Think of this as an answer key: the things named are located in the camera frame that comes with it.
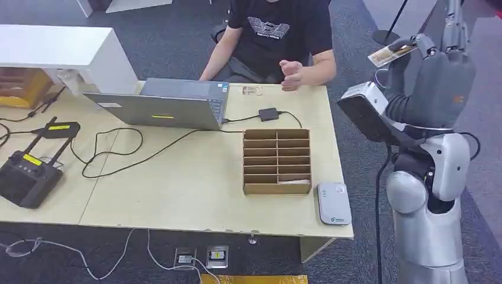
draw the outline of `printed logo on t-shirt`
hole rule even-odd
[[[271,22],[262,22],[262,20],[254,17],[248,17],[247,19],[253,31],[262,37],[271,37],[280,40],[289,30],[288,24],[276,25]]]

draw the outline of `power outlet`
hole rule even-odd
[[[208,269],[228,268],[229,267],[229,247],[228,246],[209,246],[207,247]]]
[[[177,247],[174,255],[173,266],[195,266],[194,258],[197,257],[196,247]],[[178,267],[174,268],[178,271],[194,270],[193,267]]]

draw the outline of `wooden box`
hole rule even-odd
[[[245,194],[307,194],[312,184],[307,129],[246,130]]]

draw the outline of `white power bank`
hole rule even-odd
[[[348,225],[352,222],[349,195],[343,183],[321,182],[317,185],[319,215],[327,225]]]

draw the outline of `white cable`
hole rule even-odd
[[[382,86],[384,89],[387,88],[387,86],[383,85],[382,83],[380,83],[380,80],[378,80],[378,72],[381,72],[381,71],[389,71],[388,68],[381,68],[381,69],[378,69],[376,72],[375,72],[375,80],[376,80],[376,83],[379,84],[380,86]]]
[[[205,270],[205,271],[206,271],[209,275],[211,275],[214,279],[216,279],[216,283],[221,284],[221,283],[220,283],[220,280],[218,279],[218,277],[216,277],[216,275],[212,274],[212,273],[211,273],[211,272],[207,269],[207,267],[206,267],[205,265],[203,265],[203,263],[202,263],[200,260],[198,260],[198,259],[196,259],[196,258],[194,258],[194,260],[195,260],[196,262],[198,262],[198,263],[202,266],[202,268],[204,268],[204,270]]]
[[[69,246],[66,246],[64,244],[60,244],[60,243],[56,243],[54,241],[45,241],[45,240],[42,240],[42,238],[36,238],[35,240],[26,240],[27,242],[33,242],[33,248],[31,249],[31,251],[28,251],[26,253],[15,253],[12,251],[12,248],[14,248],[16,245],[20,244],[20,243],[24,243],[24,240],[21,240],[21,241],[16,241],[15,243],[12,243],[10,246],[8,246],[6,249],[5,249],[5,253],[11,257],[24,257],[24,256],[27,256],[29,254],[31,254],[32,252],[34,252],[41,244],[51,244],[53,246],[58,246],[58,247],[64,247],[65,249],[69,249],[71,251],[74,251],[78,254],[80,254],[80,257],[82,258],[82,262],[83,264],[85,265],[85,269],[87,270],[87,272],[89,273],[89,275],[91,275],[91,277],[94,279],[94,280],[103,280],[105,279],[106,277],[108,277],[118,266],[118,264],[120,263],[120,261],[122,261],[122,259],[124,258],[124,256],[126,255],[126,251],[127,251],[127,246],[129,245],[129,239],[131,238],[131,235],[132,233],[134,232],[135,229],[132,229],[130,232],[129,232],[129,235],[127,236],[127,239],[125,241],[125,245],[124,245],[124,252],[122,253],[122,256],[120,256],[120,258],[118,259],[118,261],[116,262],[116,264],[113,266],[113,268],[103,277],[96,277],[92,271],[90,270],[89,268],[89,265],[87,264],[87,261],[85,260],[85,256],[83,256],[83,253],[76,249],[76,248],[73,248],[73,247],[69,247]]]
[[[122,259],[124,258],[124,256],[126,255],[126,251],[127,251],[127,247],[129,245],[129,239],[131,238],[131,235],[132,233],[135,231],[136,229],[133,228],[131,229],[131,231],[129,232],[129,235],[127,236],[127,239],[125,241],[125,245],[124,245],[124,252],[122,253],[122,255],[120,256],[120,258],[117,260],[117,262],[115,263],[115,265],[113,265],[112,269],[103,277],[96,277],[92,271],[90,270],[89,268],[89,265],[87,264],[87,261],[85,260],[85,256],[83,255],[83,253],[76,249],[76,248],[73,248],[73,247],[69,247],[69,246],[66,246],[64,244],[60,244],[60,243],[56,243],[54,241],[46,241],[46,240],[42,240],[42,238],[36,238],[36,239],[29,239],[29,240],[26,240],[26,242],[29,242],[29,243],[33,243],[33,248],[26,252],[26,253],[16,253],[14,251],[12,251],[12,249],[17,246],[18,244],[20,243],[24,243],[25,240],[20,240],[20,241],[16,241],[15,243],[12,243],[10,246],[8,245],[5,245],[5,244],[2,244],[0,243],[0,246],[1,247],[5,247],[5,253],[7,255],[9,255],[10,257],[25,257],[31,253],[33,253],[38,247],[40,247],[41,244],[51,244],[53,246],[58,246],[58,247],[64,247],[65,249],[69,249],[71,251],[74,251],[78,254],[80,254],[80,257],[82,259],[82,262],[83,264],[85,265],[85,269],[87,270],[87,272],[89,273],[89,275],[91,275],[91,277],[94,279],[94,280],[103,280],[105,279],[106,277],[110,276],[111,273],[113,271],[115,271],[115,269],[117,268],[118,264],[122,261]],[[150,230],[147,230],[147,233],[148,233],[148,241],[147,241],[147,244],[146,244],[146,249],[148,251],[148,254],[150,255],[150,257],[152,258],[153,262],[159,266],[160,268],[164,269],[164,270],[173,270],[173,269],[177,269],[177,268],[193,268],[195,269],[195,271],[197,271],[197,275],[199,277],[199,281],[200,281],[200,284],[202,284],[202,277],[201,277],[201,272],[199,270],[199,268],[193,266],[193,265],[180,265],[180,266],[174,266],[174,267],[165,267],[163,266],[162,264],[160,264],[156,259],[155,257],[153,257],[153,254],[152,254],[152,251],[150,250]],[[218,284],[221,284],[220,283],[220,280],[218,279],[218,277],[214,274],[212,274],[205,265],[203,265],[203,263],[196,259],[196,258],[193,258],[196,262],[198,262],[202,268],[204,268],[204,270],[209,274],[211,275],[212,277],[214,277],[214,279],[216,280],[216,282]]]

